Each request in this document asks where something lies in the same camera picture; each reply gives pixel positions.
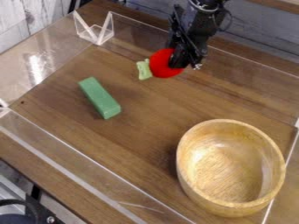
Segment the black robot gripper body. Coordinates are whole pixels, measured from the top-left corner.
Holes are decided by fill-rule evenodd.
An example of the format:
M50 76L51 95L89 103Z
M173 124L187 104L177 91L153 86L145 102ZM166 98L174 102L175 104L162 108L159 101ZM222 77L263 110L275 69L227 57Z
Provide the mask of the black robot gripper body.
M210 38L221 30L229 0L187 0L187 6L174 6L170 17L170 38L167 46L174 49L173 58L207 55Z

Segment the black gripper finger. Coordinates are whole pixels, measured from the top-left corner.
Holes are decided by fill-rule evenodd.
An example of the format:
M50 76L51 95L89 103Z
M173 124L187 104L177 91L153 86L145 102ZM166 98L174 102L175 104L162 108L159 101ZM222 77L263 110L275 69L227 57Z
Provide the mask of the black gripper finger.
M187 66L191 66L194 69L201 69L202 59L202 55L193 47L189 47L185 44L179 44L174 48L169 66L170 68L186 68Z

